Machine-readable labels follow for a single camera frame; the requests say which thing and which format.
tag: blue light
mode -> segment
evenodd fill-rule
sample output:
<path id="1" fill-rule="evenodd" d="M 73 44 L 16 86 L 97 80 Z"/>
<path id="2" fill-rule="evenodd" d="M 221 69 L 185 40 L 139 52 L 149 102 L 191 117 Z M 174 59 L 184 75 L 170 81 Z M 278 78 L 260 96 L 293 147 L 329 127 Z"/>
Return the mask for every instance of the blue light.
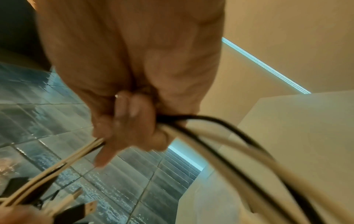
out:
<path id="1" fill-rule="evenodd" d="M 262 62 L 261 60 L 259 60 L 255 56 L 251 55 L 250 53 L 246 52 L 245 50 L 243 50 L 242 48 L 240 48 L 236 44 L 232 43 L 228 39 L 223 37 L 222 38 L 222 42 L 227 44 L 228 46 L 230 46 L 232 49 L 236 50 L 237 52 L 241 53 L 243 56 L 247 57 L 248 59 L 250 59 L 254 63 L 258 64 L 259 66 L 261 66 L 265 70 L 269 71 L 270 73 L 272 73 L 273 75 L 275 75 L 279 79 L 283 80 L 284 82 L 286 82 L 290 86 L 294 87 L 295 89 L 297 89 L 301 93 L 303 93 L 303 94 L 310 94 L 311 93 L 310 91 L 306 90 L 305 88 L 303 88 L 299 84 L 295 83 L 293 80 L 287 78 L 286 76 L 284 76 L 280 72 L 274 70 L 272 67 L 270 67 L 269 65 L 265 64 L 264 62 Z"/>

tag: tiled floor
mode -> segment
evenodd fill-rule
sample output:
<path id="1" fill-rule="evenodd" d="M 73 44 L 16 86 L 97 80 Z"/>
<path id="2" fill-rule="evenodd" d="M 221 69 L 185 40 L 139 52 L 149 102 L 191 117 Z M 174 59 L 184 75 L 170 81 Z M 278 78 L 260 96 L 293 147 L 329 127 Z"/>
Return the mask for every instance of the tiled floor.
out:
<path id="1" fill-rule="evenodd" d="M 0 64 L 0 192 L 12 177 L 34 177 L 93 138 L 90 112 L 55 73 Z M 86 220 L 175 223 L 178 200 L 200 173 L 171 150 L 122 151 L 104 169 L 97 152 L 63 172 L 46 195 L 82 187 L 76 203 L 98 200 Z"/>

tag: fingernail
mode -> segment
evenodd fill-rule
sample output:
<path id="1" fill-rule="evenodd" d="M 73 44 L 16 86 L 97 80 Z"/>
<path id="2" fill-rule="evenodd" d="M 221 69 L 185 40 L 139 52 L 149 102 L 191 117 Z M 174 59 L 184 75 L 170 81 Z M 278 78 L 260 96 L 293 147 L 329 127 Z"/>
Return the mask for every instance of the fingernail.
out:
<path id="1" fill-rule="evenodd" d="M 139 114 L 140 105 L 138 103 L 132 103 L 129 107 L 129 115 L 130 117 L 136 117 Z"/>
<path id="2" fill-rule="evenodd" d="M 128 98 L 125 96 L 118 95 L 115 100 L 115 117 L 123 117 L 128 114 Z"/>

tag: hand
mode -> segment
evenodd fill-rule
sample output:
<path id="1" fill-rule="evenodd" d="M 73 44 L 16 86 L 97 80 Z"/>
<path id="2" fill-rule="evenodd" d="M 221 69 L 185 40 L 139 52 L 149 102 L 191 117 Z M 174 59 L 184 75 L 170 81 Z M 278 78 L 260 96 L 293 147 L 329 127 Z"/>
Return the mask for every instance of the hand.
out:
<path id="1" fill-rule="evenodd" d="M 33 206 L 0 209 L 0 224 L 52 224 L 53 220 Z"/>
<path id="2" fill-rule="evenodd" d="M 106 147 L 164 150 L 157 114 L 196 114 L 220 58 L 223 0 L 36 0 L 39 35 L 63 81 L 88 105 Z"/>

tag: black cable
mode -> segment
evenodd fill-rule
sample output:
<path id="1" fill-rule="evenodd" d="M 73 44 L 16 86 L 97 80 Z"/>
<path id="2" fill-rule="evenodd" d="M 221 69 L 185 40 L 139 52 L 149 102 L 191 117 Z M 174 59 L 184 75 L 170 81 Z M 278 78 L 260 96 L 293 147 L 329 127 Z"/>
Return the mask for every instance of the black cable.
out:
<path id="1" fill-rule="evenodd" d="M 204 120 L 204 121 L 209 121 L 213 123 L 217 123 L 229 131 L 233 132 L 234 134 L 238 135 L 244 142 L 246 142 L 248 145 L 253 146 L 254 148 L 266 153 L 269 157 L 274 159 L 269 152 L 267 152 L 260 144 L 258 144 L 254 139 L 249 137 L 246 133 L 243 131 L 239 130 L 235 126 L 231 125 L 230 123 L 227 123 L 223 120 L 214 118 L 214 117 L 209 117 L 209 116 L 200 116 L 200 115 L 178 115 L 178 116 L 166 116 L 166 115 L 159 115 L 156 118 L 157 123 L 163 123 L 163 124 L 171 124 L 177 121 L 185 121 L 185 120 Z M 286 181 L 282 180 L 280 178 L 281 182 L 285 185 L 285 187 L 288 189 L 289 193 L 292 195 L 298 206 L 301 208 L 305 216 L 308 218 L 311 224 L 325 224 L 323 219 L 320 217 L 318 212 L 315 210 L 315 208 L 311 205 L 309 200 L 297 192 L 293 187 L 288 185 Z"/>
<path id="2" fill-rule="evenodd" d="M 272 206 L 275 210 L 277 210 L 285 219 L 287 219 L 290 223 L 293 224 L 297 223 L 268 193 L 266 193 L 260 186 L 258 186 L 255 182 L 253 182 L 246 174 L 244 174 L 235 165 L 231 164 L 227 159 L 225 159 L 213 148 L 211 148 L 208 144 L 202 141 L 198 136 L 196 136 L 188 129 L 181 127 L 177 124 L 174 123 L 165 123 L 165 124 L 186 134 L 194 141 L 196 141 L 198 144 L 202 145 L 205 149 L 211 152 L 216 158 L 218 158 L 221 162 L 223 162 L 227 167 L 229 167 L 233 172 L 235 172 L 241 179 L 243 179 L 255 192 L 257 192 L 266 202 L 268 202 L 270 206 Z"/>

